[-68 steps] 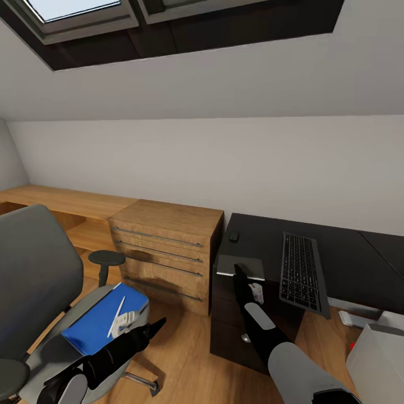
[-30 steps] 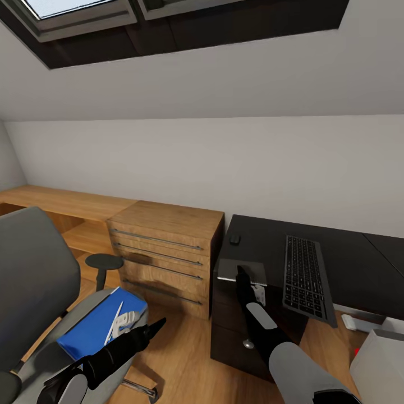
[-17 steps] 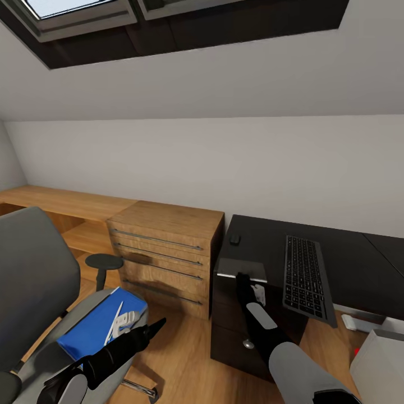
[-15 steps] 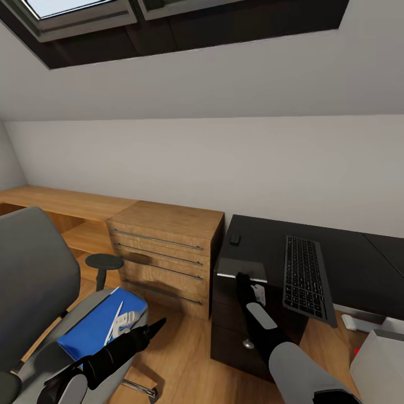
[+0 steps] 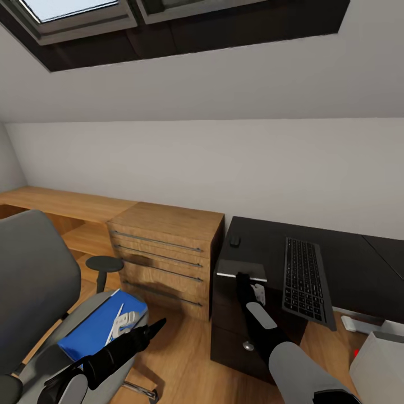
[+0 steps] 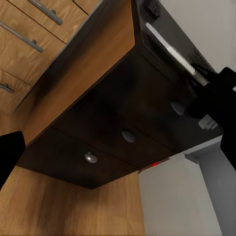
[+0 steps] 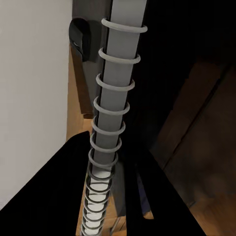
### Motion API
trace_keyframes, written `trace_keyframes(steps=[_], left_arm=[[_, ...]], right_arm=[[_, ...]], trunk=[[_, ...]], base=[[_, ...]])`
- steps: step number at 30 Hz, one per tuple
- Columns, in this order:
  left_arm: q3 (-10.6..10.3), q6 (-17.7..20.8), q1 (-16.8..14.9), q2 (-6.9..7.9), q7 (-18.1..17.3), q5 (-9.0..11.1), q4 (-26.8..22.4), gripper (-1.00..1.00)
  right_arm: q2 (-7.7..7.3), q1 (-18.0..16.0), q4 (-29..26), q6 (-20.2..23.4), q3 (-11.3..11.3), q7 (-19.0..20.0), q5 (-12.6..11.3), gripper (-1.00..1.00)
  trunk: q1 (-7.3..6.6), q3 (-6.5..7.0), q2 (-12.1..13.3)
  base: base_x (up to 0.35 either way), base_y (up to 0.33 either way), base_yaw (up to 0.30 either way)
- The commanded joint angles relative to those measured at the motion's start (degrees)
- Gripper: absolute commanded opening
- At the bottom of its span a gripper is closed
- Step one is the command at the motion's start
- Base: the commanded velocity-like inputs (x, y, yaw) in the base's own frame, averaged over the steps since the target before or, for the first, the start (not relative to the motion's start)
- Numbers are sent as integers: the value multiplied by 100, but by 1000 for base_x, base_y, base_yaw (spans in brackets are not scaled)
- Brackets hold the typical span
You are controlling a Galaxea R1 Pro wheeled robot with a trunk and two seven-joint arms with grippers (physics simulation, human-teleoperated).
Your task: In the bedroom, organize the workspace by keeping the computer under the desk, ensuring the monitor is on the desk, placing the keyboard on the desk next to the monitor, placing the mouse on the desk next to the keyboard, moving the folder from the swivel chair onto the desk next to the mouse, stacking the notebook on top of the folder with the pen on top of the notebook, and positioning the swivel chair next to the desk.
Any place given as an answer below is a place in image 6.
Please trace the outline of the keyboard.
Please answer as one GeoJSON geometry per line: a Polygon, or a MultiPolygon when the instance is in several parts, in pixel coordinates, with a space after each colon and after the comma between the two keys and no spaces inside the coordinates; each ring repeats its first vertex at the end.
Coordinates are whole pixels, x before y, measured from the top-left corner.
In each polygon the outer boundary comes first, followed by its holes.
{"type": "MultiPolygon", "coordinates": [[[[195,52],[195,55],[196,55],[196,58],[197,58],[197,62],[198,62],[198,65],[208,69],[209,71],[213,71],[211,66],[206,62],[206,60],[204,59],[204,57],[200,54],[200,52],[197,50],[197,48],[194,48],[194,52],[195,52]]],[[[200,70],[202,72],[204,72],[206,75],[208,75],[208,72],[201,69],[200,70]]]]}

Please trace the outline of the mouse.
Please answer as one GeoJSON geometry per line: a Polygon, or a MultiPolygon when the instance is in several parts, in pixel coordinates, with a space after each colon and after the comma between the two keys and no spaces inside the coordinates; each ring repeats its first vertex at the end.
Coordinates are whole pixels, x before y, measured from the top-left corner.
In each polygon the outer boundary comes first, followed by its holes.
{"type": "Polygon", "coordinates": [[[144,0],[143,5],[145,6],[151,17],[153,17],[155,20],[159,19],[160,5],[156,0],[144,0]]]}

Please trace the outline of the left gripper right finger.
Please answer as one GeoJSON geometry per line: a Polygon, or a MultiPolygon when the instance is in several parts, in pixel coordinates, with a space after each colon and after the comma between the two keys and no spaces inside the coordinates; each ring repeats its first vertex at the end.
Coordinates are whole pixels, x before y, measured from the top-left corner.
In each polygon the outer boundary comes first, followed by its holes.
{"type": "Polygon", "coordinates": [[[224,130],[220,148],[236,170],[236,133],[224,130]]]}

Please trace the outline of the notebook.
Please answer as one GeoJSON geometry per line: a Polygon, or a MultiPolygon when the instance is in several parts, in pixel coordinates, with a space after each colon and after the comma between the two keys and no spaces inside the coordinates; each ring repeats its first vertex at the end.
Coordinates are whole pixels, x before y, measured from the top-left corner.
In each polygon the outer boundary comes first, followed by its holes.
{"type": "Polygon", "coordinates": [[[147,28],[157,37],[173,57],[175,57],[203,86],[209,83],[193,66],[148,22],[147,28]]]}

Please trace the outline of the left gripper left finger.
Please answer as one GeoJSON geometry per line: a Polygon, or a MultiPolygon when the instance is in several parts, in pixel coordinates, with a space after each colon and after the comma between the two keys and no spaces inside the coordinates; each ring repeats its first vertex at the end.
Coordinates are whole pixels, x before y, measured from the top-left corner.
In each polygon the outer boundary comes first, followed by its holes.
{"type": "Polygon", "coordinates": [[[26,149],[21,131],[0,136],[0,190],[26,149]]]}

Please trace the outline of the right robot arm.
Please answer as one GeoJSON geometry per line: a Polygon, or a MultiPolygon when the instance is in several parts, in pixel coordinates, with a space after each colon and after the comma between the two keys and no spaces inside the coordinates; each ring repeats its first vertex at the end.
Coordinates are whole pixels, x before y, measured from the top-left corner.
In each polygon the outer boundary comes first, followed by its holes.
{"type": "Polygon", "coordinates": [[[197,98],[185,110],[192,118],[198,118],[199,126],[214,129],[220,126],[222,131],[236,133],[236,73],[225,67],[218,75],[214,71],[191,63],[209,83],[203,86],[196,78],[184,71],[184,76],[197,95],[197,98]],[[201,69],[208,72],[206,75],[201,69]]]}

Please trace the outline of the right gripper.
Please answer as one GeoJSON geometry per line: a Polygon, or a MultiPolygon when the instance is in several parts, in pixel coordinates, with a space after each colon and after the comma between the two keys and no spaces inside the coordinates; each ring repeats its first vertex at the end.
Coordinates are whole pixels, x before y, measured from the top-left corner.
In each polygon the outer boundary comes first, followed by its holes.
{"type": "Polygon", "coordinates": [[[226,130],[229,123],[236,118],[236,73],[225,67],[218,75],[214,71],[191,63],[209,83],[203,86],[196,78],[184,71],[184,76],[197,95],[197,98],[185,110],[192,118],[202,119],[209,115],[222,129],[226,130]],[[201,69],[208,72],[206,75],[201,69]]]}

